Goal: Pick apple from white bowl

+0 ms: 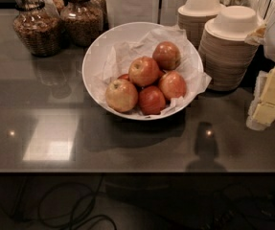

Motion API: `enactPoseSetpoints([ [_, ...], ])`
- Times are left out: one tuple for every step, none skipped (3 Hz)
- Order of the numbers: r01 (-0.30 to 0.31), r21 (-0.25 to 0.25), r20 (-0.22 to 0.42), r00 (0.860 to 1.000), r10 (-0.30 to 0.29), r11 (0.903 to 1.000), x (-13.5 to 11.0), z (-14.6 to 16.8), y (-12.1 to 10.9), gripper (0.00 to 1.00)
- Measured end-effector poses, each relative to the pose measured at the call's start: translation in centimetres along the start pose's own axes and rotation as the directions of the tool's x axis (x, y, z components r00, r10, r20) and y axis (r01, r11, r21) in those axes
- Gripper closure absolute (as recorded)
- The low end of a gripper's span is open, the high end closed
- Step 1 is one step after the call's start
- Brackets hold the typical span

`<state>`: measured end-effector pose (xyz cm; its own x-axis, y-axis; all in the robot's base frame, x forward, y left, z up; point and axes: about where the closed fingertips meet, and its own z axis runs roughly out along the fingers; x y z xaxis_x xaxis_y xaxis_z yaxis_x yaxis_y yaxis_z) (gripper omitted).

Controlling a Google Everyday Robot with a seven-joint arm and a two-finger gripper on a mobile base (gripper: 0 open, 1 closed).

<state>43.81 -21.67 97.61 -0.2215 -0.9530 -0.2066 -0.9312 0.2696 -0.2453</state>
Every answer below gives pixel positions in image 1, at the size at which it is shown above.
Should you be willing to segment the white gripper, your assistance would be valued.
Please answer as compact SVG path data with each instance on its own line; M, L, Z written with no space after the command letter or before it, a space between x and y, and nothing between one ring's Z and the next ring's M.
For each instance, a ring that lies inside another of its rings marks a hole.
M275 12L267 25L248 34L244 40L249 45L264 44L264 55L275 62ZM275 67L268 73L261 71L256 79L254 100L248 109L246 125L253 130L265 130L275 121Z

